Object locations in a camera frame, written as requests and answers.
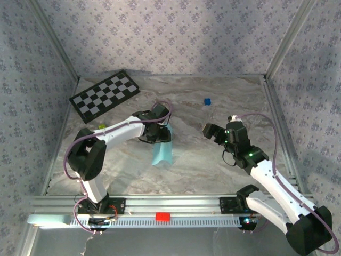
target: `small blue block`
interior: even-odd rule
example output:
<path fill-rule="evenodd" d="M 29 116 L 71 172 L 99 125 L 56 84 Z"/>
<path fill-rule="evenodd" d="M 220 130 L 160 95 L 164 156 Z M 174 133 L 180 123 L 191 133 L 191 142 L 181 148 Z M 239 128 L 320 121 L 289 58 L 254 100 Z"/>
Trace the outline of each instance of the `small blue block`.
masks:
<path fill-rule="evenodd" d="M 205 99 L 204 104 L 205 104 L 205 106 L 211 105 L 211 99 Z"/>

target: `wall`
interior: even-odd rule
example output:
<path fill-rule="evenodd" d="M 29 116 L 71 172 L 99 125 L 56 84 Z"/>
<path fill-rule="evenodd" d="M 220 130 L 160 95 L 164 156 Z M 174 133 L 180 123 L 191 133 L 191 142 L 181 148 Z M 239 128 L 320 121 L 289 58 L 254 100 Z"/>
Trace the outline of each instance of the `wall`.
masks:
<path fill-rule="evenodd" d="M 24 1 L 0 1 L 0 9 L 0 255 L 13 255 L 75 82 Z"/>
<path fill-rule="evenodd" d="M 341 4 L 319 1 L 279 70 L 275 89 L 299 172 L 334 215 L 341 240 Z"/>
<path fill-rule="evenodd" d="M 301 1 L 38 0 L 80 75 L 264 74 Z"/>

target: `table surface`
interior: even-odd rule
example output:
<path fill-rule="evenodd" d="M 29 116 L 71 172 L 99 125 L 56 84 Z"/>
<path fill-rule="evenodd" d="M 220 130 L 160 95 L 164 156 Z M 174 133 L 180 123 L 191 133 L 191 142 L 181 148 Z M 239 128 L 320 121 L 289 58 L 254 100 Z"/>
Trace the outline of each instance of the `table surface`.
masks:
<path fill-rule="evenodd" d="M 103 78 L 82 78 L 76 93 Z M 222 160 L 223 148 L 202 134 L 206 123 L 224 127 L 229 115 L 259 112 L 271 117 L 259 81 L 188 76 L 133 76 L 132 79 L 141 93 L 86 125 L 71 108 L 52 171 L 49 195 L 76 195 L 81 192 L 79 184 L 69 180 L 62 168 L 64 154 L 80 129 L 96 130 L 102 123 L 106 126 L 116 124 L 133 112 L 150 109 L 160 100 L 171 101 L 174 106 L 170 119 L 173 165 L 161 163 L 152 166 L 153 145 L 138 139 L 126 141 L 105 155 L 100 175 L 109 194 L 234 194 L 248 184 L 262 189 L 244 170 L 226 165 Z M 211 99 L 211 106 L 204 106 L 205 98 Z M 262 148 L 272 158 L 274 133 L 270 124 L 260 116 L 248 117 L 243 122 L 251 144 Z M 228 154 L 226 160 L 232 162 Z M 287 177 L 280 145 L 276 162 L 278 170 Z"/>

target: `black and white checkerboard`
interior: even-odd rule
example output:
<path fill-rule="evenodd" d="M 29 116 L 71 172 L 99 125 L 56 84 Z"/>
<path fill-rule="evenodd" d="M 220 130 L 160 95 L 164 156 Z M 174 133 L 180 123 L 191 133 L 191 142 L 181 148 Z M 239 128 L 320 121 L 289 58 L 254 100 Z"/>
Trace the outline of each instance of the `black and white checkerboard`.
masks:
<path fill-rule="evenodd" d="M 120 71 L 70 98 L 84 123 L 104 114 L 140 92 L 138 85 Z"/>

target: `yellow object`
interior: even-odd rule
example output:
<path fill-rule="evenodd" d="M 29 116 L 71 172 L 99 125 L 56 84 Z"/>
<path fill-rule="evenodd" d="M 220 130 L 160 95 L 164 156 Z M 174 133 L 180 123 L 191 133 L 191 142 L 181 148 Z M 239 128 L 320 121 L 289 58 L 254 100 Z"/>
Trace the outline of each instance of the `yellow object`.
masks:
<path fill-rule="evenodd" d="M 100 124 L 100 125 L 98 126 L 98 128 L 99 128 L 99 129 L 104 129 L 104 128 L 107 128 L 107 127 L 106 127 L 105 124 Z"/>

